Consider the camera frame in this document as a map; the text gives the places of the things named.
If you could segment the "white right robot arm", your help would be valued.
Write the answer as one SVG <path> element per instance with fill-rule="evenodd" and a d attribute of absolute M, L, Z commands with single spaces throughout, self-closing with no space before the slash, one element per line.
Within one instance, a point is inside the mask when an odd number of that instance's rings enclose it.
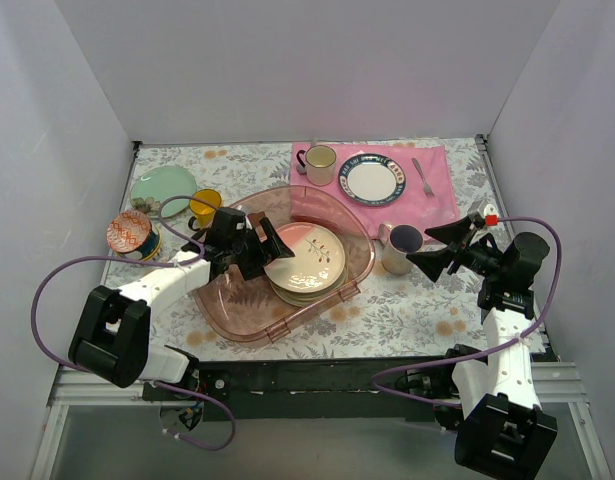
<path fill-rule="evenodd" d="M 441 389 L 459 397 L 463 412 L 456 463 L 496 479 L 533 479 L 556 439 L 557 421 L 540 405 L 522 333 L 535 319 L 531 287 L 550 247 L 539 235 L 521 232 L 500 250 L 492 234 L 477 234 L 497 222 L 496 208 L 487 204 L 427 229 L 442 249 L 407 258 L 432 281 L 461 267 L 483 279 L 477 305 L 490 352 L 457 346 L 451 354 L 457 362 L 439 373 Z"/>

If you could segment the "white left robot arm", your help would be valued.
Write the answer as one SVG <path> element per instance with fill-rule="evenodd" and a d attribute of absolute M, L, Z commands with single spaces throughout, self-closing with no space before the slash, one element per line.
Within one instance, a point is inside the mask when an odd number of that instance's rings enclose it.
<path fill-rule="evenodd" d="M 74 365 L 125 388 L 160 381 L 180 400 L 200 386 L 198 360 L 180 349 L 150 340 L 151 321 L 188 293 L 238 267 L 245 280 L 265 274 L 276 259 L 294 252 L 265 214 L 222 207 L 211 225 L 195 233 L 172 260 L 144 277 L 110 289 L 98 286 L 85 302 L 68 351 Z"/>

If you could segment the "pink cream floral plate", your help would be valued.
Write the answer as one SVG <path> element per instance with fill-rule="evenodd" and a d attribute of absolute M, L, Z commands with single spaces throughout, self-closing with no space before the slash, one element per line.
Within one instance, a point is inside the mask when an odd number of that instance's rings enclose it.
<path fill-rule="evenodd" d="M 269 280 L 288 292 L 312 294 L 338 281 L 346 267 L 341 240 L 327 228 L 308 222 L 283 225 L 277 233 L 294 256 L 264 267 Z"/>

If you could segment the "pink transparent plastic bin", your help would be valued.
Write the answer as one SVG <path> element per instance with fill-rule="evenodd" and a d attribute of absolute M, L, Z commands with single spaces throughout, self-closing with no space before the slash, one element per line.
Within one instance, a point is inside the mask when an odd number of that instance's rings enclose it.
<path fill-rule="evenodd" d="M 309 186 L 283 186 L 247 196 L 231 205 L 264 213 L 275 228 L 306 221 L 333 232 L 346 254 L 345 281 L 321 299 L 294 306 L 273 291 L 263 276 L 244 280 L 237 267 L 194 291 L 210 326 L 222 337 L 245 344 L 274 342 L 294 328 L 360 293 L 359 284 L 375 262 L 375 248 L 358 218 L 340 201 Z"/>

